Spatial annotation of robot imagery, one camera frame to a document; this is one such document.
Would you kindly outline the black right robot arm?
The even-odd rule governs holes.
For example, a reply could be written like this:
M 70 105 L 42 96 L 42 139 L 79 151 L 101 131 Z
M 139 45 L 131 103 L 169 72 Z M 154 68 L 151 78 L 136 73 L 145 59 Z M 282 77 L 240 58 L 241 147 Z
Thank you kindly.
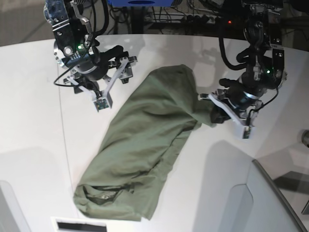
M 110 22 L 109 7 L 102 2 L 104 19 L 97 29 L 97 11 L 93 0 L 47 0 L 44 5 L 45 20 L 51 25 L 55 37 L 54 55 L 57 63 L 66 68 L 54 84 L 59 87 L 74 86 L 76 75 L 96 82 L 120 78 L 125 70 L 109 77 L 109 69 L 121 68 L 121 60 L 127 57 L 122 46 L 115 46 L 105 52 L 98 50 L 97 37 L 103 35 Z

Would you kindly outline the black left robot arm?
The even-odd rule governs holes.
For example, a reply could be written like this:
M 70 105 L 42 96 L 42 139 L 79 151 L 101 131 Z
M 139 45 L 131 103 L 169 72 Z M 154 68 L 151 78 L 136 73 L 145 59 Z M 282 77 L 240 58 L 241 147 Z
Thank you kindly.
M 284 49 L 277 15 L 283 8 L 281 0 L 225 0 L 221 6 L 210 8 L 217 12 L 219 48 L 222 60 L 233 71 L 244 70 L 237 79 L 222 78 L 224 87 L 215 95 L 227 105 L 216 105 L 211 111 L 211 122 L 222 124 L 231 119 L 229 112 L 248 126 L 253 115 L 266 106 L 260 101 L 268 90 L 278 91 L 284 75 Z M 243 27 L 243 35 L 249 46 L 237 54 L 237 65 L 227 56 L 224 44 L 225 28 L 232 23 Z

